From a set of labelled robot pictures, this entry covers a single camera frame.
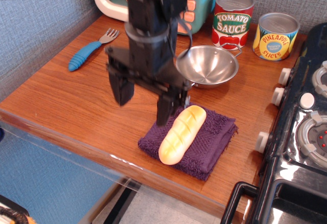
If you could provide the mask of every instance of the orange button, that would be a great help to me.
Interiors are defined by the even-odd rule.
[[[184,19],[187,22],[193,22],[195,19],[195,13],[194,12],[186,12],[184,14]]]
[[[185,23],[186,26],[189,28],[189,30],[192,29],[192,26],[189,24],[189,23]],[[187,34],[188,32],[184,29],[184,27],[182,25],[180,25],[180,23],[178,23],[178,27],[177,27],[177,31],[179,33],[184,33],[184,34]]]
[[[196,2],[194,0],[188,0],[188,10],[194,11],[196,8]]]

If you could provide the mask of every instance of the bowl handle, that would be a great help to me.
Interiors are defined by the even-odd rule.
[[[235,58],[242,53],[242,50],[241,50],[240,46],[238,44],[235,44],[235,43],[226,42],[223,45],[220,45],[219,48],[222,48],[225,45],[234,45],[235,47],[237,47],[239,49],[240,52],[237,55],[235,55]]]

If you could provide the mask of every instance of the blue fork handle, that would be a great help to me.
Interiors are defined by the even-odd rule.
[[[68,64],[68,70],[71,72],[77,70],[88,58],[88,56],[101,46],[102,43],[99,41],[94,41],[83,47],[78,51],[70,60]]]

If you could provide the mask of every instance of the metal bowl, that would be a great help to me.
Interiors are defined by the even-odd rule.
[[[239,70],[237,55],[216,46],[191,47],[183,51],[176,60],[176,68],[195,87],[213,88],[232,79]]]

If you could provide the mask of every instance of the can label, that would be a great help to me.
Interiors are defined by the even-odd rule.
[[[292,51],[297,32],[290,34],[276,34],[258,25],[253,51],[260,58],[278,61],[287,58]]]
[[[239,6],[242,5],[242,2],[235,1],[230,5]],[[213,44],[219,47],[225,43],[233,43],[240,48],[244,47],[247,41],[252,13],[253,5],[242,10],[225,10],[216,2],[212,30]],[[227,50],[238,49],[233,45],[225,45],[223,48]]]

